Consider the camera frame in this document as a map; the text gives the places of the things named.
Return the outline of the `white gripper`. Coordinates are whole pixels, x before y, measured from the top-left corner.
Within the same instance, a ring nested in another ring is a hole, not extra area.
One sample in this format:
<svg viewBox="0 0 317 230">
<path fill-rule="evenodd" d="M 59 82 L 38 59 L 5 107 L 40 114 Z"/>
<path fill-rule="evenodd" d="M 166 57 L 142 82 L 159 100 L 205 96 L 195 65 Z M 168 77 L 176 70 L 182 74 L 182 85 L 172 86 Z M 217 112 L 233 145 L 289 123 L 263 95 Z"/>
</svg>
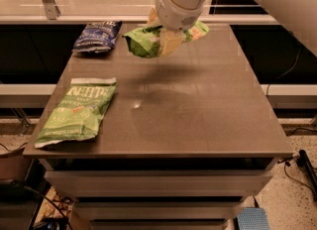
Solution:
<svg viewBox="0 0 317 230">
<path fill-rule="evenodd" d="M 184 42 L 185 34 L 181 31 L 195 24 L 203 3 L 204 0 L 155 0 L 156 7 L 150 11 L 147 26 L 164 26 L 159 34 L 159 57 L 169 56 Z"/>
</svg>

